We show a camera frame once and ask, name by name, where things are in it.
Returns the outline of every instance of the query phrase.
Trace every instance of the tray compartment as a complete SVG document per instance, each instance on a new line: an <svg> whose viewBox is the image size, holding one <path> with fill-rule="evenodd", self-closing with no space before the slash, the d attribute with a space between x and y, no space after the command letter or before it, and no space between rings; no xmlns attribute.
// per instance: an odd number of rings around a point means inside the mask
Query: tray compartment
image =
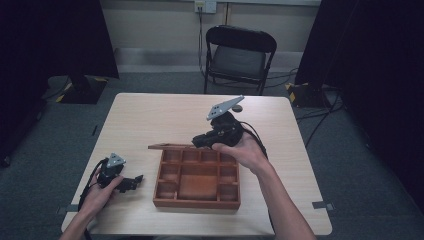
<svg viewBox="0 0 424 240"><path fill-rule="evenodd" d="M177 193L177 183L158 182L155 197L159 199L175 199Z"/></svg>
<svg viewBox="0 0 424 240"><path fill-rule="evenodd" d="M178 199L216 201L218 173L215 166L184 165L181 167Z"/></svg>
<svg viewBox="0 0 424 240"><path fill-rule="evenodd" d="M237 183L237 168L236 167L220 167L219 168L219 182L220 183Z"/></svg>
<svg viewBox="0 0 424 240"><path fill-rule="evenodd" d="M200 153L201 153L200 162L202 164L218 164L218 152L205 151Z"/></svg>
<svg viewBox="0 0 424 240"><path fill-rule="evenodd" d="M159 179L178 181L180 165L176 164L162 164L160 167Z"/></svg>
<svg viewBox="0 0 424 240"><path fill-rule="evenodd" d="M181 151L180 150L164 150L162 152L162 161L168 163L181 162Z"/></svg>
<svg viewBox="0 0 424 240"><path fill-rule="evenodd" d="M219 185L219 200L224 202L238 202L239 190L237 185Z"/></svg>
<svg viewBox="0 0 424 240"><path fill-rule="evenodd" d="M183 151L183 163L198 163L200 152L198 151Z"/></svg>
<svg viewBox="0 0 424 240"><path fill-rule="evenodd" d="M233 157L226 154L220 154L220 162L221 164L229 164L229 165L237 164L237 161Z"/></svg>

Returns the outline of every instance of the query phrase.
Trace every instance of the wooden table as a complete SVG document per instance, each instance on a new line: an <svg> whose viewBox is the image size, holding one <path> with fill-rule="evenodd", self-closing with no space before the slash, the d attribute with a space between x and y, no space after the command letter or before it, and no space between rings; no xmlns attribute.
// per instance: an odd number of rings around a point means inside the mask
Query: wooden table
<svg viewBox="0 0 424 240"><path fill-rule="evenodd" d="M211 130L206 115L214 104L235 98L223 95L121 93L107 116L99 139L72 200L79 196L95 165L112 152L127 163L121 175L144 174L137 190L117 193L90 224L93 234L182 235L182 236L266 236L273 235L268 210L257 178L240 167L241 206L235 210L156 208L153 192L161 151L149 150L157 143L190 144L194 136ZM250 123L259 133L269 160L288 193L316 235L328 235L332 226L322 201L288 99L246 96L239 103L239 121ZM75 213L67 213L62 230Z"/></svg>

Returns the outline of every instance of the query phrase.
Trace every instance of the wall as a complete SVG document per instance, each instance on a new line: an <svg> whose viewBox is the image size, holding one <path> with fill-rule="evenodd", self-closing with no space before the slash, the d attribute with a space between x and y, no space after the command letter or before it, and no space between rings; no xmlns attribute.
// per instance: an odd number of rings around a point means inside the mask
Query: wall
<svg viewBox="0 0 424 240"><path fill-rule="evenodd" d="M317 4L297 1L306 5L218 2L216 14L203 14L203 36L210 27L224 23L268 32L278 44L273 66L290 70L300 62L318 11ZM159 61L156 60L159 55L188 56L175 61L180 65L196 65L200 21L193 1L102 0L101 3L113 47L142 49L135 53L120 51L118 65L131 65L132 58L138 58L136 61L144 65L157 65L154 62Z"/></svg>

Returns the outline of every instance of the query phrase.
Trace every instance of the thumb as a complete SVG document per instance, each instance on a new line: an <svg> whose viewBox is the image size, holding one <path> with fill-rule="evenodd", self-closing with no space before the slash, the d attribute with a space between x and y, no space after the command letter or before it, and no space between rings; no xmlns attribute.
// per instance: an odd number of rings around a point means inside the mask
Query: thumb
<svg viewBox="0 0 424 240"><path fill-rule="evenodd" d="M215 151L218 151L220 153L227 154L227 155L231 155L231 153L233 152L232 151L233 149L231 147L229 147L229 146L227 146L223 143L214 143L212 145L212 149L215 150Z"/></svg>

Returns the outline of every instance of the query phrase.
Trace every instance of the cable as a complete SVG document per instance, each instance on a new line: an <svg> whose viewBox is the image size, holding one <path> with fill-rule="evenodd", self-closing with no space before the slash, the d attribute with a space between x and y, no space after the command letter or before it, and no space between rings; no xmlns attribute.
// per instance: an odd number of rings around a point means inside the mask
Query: cable
<svg viewBox="0 0 424 240"><path fill-rule="evenodd" d="M227 7L225 8L225 25L228 24L228 8L230 7L230 3L227 2Z"/></svg>
<svg viewBox="0 0 424 240"><path fill-rule="evenodd" d="M325 115L328 111L325 112L325 113L320 113L320 114L317 114L317 115L309 116L311 114L322 112L324 110L327 110L327 109L319 109L319 110L310 111L308 113L305 113L302 117L296 118L297 124L299 124L300 122L302 122L302 120L307 119L307 118L314 118L314 117L319 117L319 116Z"/></svg>
<svg viewBox="0 0 424 240"><path fill-rule="evenodd" d="M321 123L330 115L330 113L333 112L334 106L336 106L336 103L337 103L337 100L339 99L339 96L340 96L340 92L337 92L337 96L336 96L336 99L334 100L333 105L331 106L331 108L326 113L323 114L324 117L319 121L319 123L314 128L314 130L312 131L311 135L309 136L308 140L306 141L305 148L308 148L308 145L311 142L312 137L314 136L315 132L317 131L317 129L319 128L319 126L321 125Z"/></svg>
<svg viewBox="0 0 424 240"><path fill-rule="evenodd" d="M286 74L286 75L281 75L281 76L276 76L276 77L271 77L271 78L267 78L267 79L276 79L276 78L282 78L282 77L288 77L285 81L283 81L283 82L281 82L281 83L278 83L278 84L275 84L275 85L268 85L268 86L265 86L264 88L273 88L273 87L278 87L278 86L281 86L281 85L283 85L283 84L285 84L285 83L287 83L290 79L291 79L291 76L293 76L293 75L296 75L297 73L295 72L295 73L293 73L293 71L295 71L297 68L293 68L292 70L290 70L290 72L289 72L289 74ZM223 83L217 83L217 82L212 82L211 80L208 80L210 83L213 83L213 84L215 84L215 85L218 85L218 86L225 86L225 87L231 87L231 88L242 88L242 89L256 89L257 87L240 87L240 86L230 86L230 84L238 84L238 83L240 83L240 82L238 82L238 81L229 81L229 82L223 82Z"/></svg>
<svg viewBox="0 0 424 240"><path fill-rule="evenodd" d="M290 76L296 75L297 72L293 73L293 71L298 70L298 69L299 68L293 68L292 70L290 70L290 72L289 72L290 74L288 74L288 75L276 76L276 77L268 77L267 79L274 79L274 78L280 78L280 77L290 77Z"/></svg>
<svg viewBox="0 0 424 240"><path fill-rule="evenodd" d="M199 56L199 69L200 73L205 77L205 72L203 71L202 66L202 52L203 52L203 21L202 21L202 12L203 9L201 7L197 8L197 11L199 13L199 46L198 46L198 56Z"/></svg>
<svg viewBox="0 0 424 240"><path fill-rule="evenodd" d="M69 76L66 78L65 83L63 84L63 86L60 88L60 90L59 90L59 91L55 92L54 94L52 94L52 95L50 95L50 96L47 96L47 97L43 98L43 100L48 100L48 99L50 99L50 98L52 98L52 97L56 96L57 94L59 94L59 93L63 92L63 90L65 89L65 87L66 87L66 85L68 84L68 82L69 82Z"/></svg>

